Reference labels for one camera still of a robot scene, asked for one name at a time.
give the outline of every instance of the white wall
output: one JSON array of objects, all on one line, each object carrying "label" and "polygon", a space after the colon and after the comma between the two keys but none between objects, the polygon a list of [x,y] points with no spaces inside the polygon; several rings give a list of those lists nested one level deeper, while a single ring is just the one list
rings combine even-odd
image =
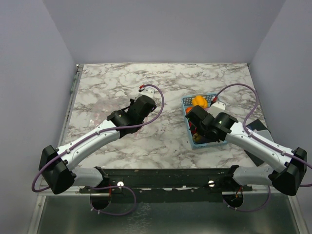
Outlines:
[{"label": "white wall", "polygon": [[284,0],[43,0],[76,63],[251,62]]},{"label": "white wall", "polygon": [[[308,152],[312,163],[312,1],[287,0],[257,51],[250,71],[274,139]],[[312,183],[308,170],[304,183]],[[312,233],[312,188],[298,198]]]},{"label": "white wall", "polygon": [[57,143],[75,63],[41,0],[0,7],[0,233],[26,233],[42,149]]}]

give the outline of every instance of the blue basket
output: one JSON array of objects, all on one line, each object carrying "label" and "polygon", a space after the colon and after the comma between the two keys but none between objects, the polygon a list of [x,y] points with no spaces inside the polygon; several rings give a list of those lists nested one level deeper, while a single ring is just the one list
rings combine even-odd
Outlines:
[{"label": "blue basket", "polygon": [[[210,105],[210,102],[212,101],[212,99],[215,97],[216,93],[207,93],[207,94],[203,94],[201,95],[202,97],[204,97],[207,101],[207,103]],[[182,97],[182,111],[183,111],[183,117],[184,117],[184,121],[186,124],[186,128],[187,128],[187,134],[189,136],[190,139],[190,143],[191,143],[191,147],[193,150],[195,149],[201,149],[201,148],[207,148],[207,147],[211,147],[211,146],[216,146],[216,145],[224,145],[227,144],[226,141],[224,142],[211,142],[211,143],[204,143],[204,144],[196,144],[193,142],[193,138],[192,138],[192,133],[190,131],[190,126],[189,126],[189,122],[187,120],[187,118],[185,117],[186,112],[185,110],[189,107],[192,107],[192,100],[198,95],[187,95]]]}]

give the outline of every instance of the bolt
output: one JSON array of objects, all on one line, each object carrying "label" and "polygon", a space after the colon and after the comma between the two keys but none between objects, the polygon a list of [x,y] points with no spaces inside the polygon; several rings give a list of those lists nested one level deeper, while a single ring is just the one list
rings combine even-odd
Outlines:
[{"label": "bolt", "polygon": [[209,187],[214,187],[215,186],[215,182],[213,180],[209,180],[208,186]]}]

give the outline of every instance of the toy fruit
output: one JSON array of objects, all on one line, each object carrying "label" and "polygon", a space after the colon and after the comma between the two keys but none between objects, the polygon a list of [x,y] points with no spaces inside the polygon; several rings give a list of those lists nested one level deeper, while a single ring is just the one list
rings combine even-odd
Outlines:
[{"label": "toy fruit", "polygon": [[192,107],[189,107],[185,110],[185,113],[189,113],[192,110]]},{"label": "toy fruit", "polygon": [[200,106],[201,108],[207,108],[208,107],[208,103],[207,103],[206,99],[203,98],[202,96],[196,96],[192,100],[192,105],[193,106]]}]

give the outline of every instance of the marble countertop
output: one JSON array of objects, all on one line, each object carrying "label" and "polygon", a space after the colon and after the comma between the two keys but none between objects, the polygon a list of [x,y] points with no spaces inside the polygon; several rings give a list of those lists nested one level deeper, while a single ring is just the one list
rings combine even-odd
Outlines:
[{"label": "marble countertop", "polygon": [[[128,106],[142,84],[157,85],[164,93],[162,115],[138,133],[127,135],[94,152],[81,167],[102,168],[221,168],[255,166],[244,151],[232,144],[192,150],[183,120],[181,98],[217,92],[232,83],[253,87],[247,64],[87,64],[84,65],[66,143],[92,130],[114,110]],[[221,94],[226,112],[239,121],[254,105],[251,91],[232,87]],[[154,100],[160,106],[160,94]],[[148,119],[153,118],[157,108]],[[264,118],[260,107],[251,120]]]}]

